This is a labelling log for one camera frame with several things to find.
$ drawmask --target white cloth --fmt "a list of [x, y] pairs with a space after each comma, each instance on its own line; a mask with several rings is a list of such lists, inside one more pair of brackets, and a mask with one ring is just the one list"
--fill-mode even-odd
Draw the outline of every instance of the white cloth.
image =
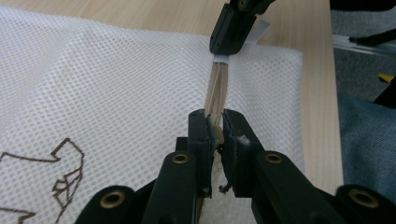
[[[0, 223], [73, 223], [100, 189], [156, 178], [188, 114], [204, 107], [208, 46], [206, 36], [0, 7]], [[303, 170], [302, 55], [244, 47], [229, 66], [226, 107]], [[212, 210], [228, 202], [219, 196], [202, 223], [254, 222], [248, 200]]]

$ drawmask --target black plastic part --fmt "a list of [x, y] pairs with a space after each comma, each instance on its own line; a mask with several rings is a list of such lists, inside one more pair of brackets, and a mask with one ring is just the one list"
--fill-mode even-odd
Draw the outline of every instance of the black plastic part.
[[346, 223], [285, 155], [261, 152], [255, 170], [265, 200], [271, 202], [280, 223]]
[[[140, 223], [155, 181], [134, 192], [123, 186], [111, 186], [96, 193], [79, 215], [76, 224], [126, 224]], [[113, 208], [104, 208], [101, 200], [105, 195], [121, 191], [123, 202]]]
[[238, 8], [238, 0], [225, 4], [210, 36], [210, 52], [230, 55], [239, 52], [256, 20], [275, 0], [246, 0], [248, 8]]
[[337, 190], [335, 201], [348, 223], [396, 223], [396, 205], [371, 189], [345, 185]]
[[189, 144], [189, 138], [188, 137], [178, 137], [176, 139], [175, 151], [187, 151], [188, 144]]
[[198, 197], [212, 195], [213, 153], [217, 147], [215, 139], [210, 121], [205, 117], [205, 111], [201, 109], [190, 113], [188, 151], [194, 154], [197, 160]]
[[349, 41], [363, 46], [376, 46], [396, 39], [396, 29], [386, 31], [378, 35], [366, 37], [350, 37]]
[[396, 108], [396, 78], [390, 85], [374, 100], [377, 105], [384, 105], [389, 108]]
[[141, 223], [184, 224], [195, 223], [196, 219], [195, 156], [189, 152], [170, 153], [163, 161]]
[[225, 109], [223, 113], [224, 147], [221, 163], [228, 184], [233, 186], [235, 197], [251, 198], [256, 183], [254, 161], [259, 152], [264, 151], [245, 117], [236, 111]]

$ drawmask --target light wood surface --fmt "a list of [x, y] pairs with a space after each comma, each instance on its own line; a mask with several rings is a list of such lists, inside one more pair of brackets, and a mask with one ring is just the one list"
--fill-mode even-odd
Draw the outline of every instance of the light wood surface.
[[[80, 17], [130, 29], [211, 35], [225, 0], [0, 0], [0, 6]], [[276, 0], [259, 44], [304, 53], [305, 174], [330, 193], [343, 184], [328, 0]]]

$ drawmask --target brown line drawing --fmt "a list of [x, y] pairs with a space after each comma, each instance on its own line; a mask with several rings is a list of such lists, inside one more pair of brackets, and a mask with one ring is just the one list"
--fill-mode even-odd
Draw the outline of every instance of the brown line drawing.
[[12, 208], [0, 207], [0, 211], [11, 212], [11, 213], [23, 213], [24, 215], [22, 215], [18, 218], [18, 224], [22, 224], [25, 219], [35, 216], [35, 213], [33, 213], [33, 212], [17, 210], [17, 209], [12, 209]]
[[[66, 143], [71, 144], [72, 147], [79, 153], [80, 163], [79, 163], [79, 167], [76, 170], [64, 175], [62, 180], [57, 179], [52, 187], [52, 191], [55, 192], [52, 196], [54, 197], [55, 201], [61, 206], [61, 212], [57, 216], [55, 223], [59, 223], [59, 220], [62, 214], [64, 213], [64, 211], [66, 210], [67, 206], [71, 202], [73, 202], [73, 196], [76, 193], [80, 181], [82, 180], [83, 177], [82, 171], [84, 167], [84, 156], [85, 156], [84, 152], [74, 142], [72, 142], [70, 138], [65, 138], [59, 146], [57, 146], [53, 151], [51, 151], [50, 155], [53, 158], [53, 160], [42, 160], [42, 159], [22, 157], [8, 152], [3, 152], [0, 156], [0, 162], [4, 157], [10, 157], [13, 159], [23, 160], [23, 161], [55, 163], [61, 160], [61, 158], [59, 158], [56, 154], [59, 152], [59, 150], [62, 149], [62, 147]], [[19, 223], [23, 223], [25, 219], [33, 217], [36, 214], [35, 212], [5, 208], [1, 206], [0, 206], [0, 211], [6, 211], [11, 213], [25, 213], [26, 215], [21, 216], [19, 218]]]

